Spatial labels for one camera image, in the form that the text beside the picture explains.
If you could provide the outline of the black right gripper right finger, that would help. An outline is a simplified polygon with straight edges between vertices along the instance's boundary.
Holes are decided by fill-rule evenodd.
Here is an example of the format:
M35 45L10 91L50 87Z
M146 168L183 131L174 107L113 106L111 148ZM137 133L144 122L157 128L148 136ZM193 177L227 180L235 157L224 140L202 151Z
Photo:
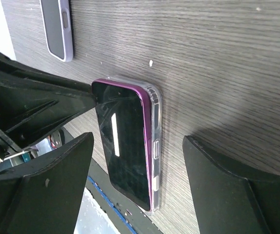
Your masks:
M280 175L250 167L201 144L182 142L202 234L280 234Z

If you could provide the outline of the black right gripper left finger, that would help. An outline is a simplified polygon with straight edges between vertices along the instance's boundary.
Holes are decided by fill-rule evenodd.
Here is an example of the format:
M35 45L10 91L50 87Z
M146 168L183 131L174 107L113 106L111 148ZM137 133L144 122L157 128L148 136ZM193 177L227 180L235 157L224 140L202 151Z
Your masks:
M0 234L71 234L94 147L91 132L0 173Z

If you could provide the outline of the white phone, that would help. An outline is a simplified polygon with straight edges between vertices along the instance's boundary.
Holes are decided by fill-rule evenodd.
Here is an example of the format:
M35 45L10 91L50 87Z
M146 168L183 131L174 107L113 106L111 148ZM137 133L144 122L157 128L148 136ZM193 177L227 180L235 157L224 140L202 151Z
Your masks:
M41 7L49 51L64 59L59 1L41 0Z

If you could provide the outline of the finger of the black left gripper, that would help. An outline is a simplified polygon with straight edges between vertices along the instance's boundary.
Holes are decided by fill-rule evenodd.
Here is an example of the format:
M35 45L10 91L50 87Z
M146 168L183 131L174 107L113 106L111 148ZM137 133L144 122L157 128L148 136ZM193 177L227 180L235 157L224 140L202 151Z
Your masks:
M0 147L25 149L96 105L90 85L0 53Z

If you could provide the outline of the purple phone black screen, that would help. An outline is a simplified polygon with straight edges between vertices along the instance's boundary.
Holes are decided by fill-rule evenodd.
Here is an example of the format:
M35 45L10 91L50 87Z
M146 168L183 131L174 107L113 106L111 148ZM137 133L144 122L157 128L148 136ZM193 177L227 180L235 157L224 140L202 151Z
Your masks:
M137 85L109 79L92 83L107 171L112 186L151 210L149 191L150 99Z

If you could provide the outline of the lilac phone case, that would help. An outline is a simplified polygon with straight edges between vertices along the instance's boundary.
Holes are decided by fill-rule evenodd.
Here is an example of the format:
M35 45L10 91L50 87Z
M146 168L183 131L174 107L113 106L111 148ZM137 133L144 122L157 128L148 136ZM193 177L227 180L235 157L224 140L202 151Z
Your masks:
M73 59L72 24L69 0L40 0L48 52L62 62Z

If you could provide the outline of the clear magsafe phone case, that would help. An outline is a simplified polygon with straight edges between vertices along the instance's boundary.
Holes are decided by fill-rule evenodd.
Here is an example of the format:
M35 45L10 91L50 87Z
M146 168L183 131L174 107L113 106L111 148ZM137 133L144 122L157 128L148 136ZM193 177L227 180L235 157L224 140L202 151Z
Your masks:
M137 85L143 88L150 98L150 114L151 114L151 157L149 158L151 175L150 189L150 205L148 215L153 214L160 208L160 188L161 188L161 147L162 147L162 96L157 86L124 76L112 76L107 78L110 81L123 82L127 84Z

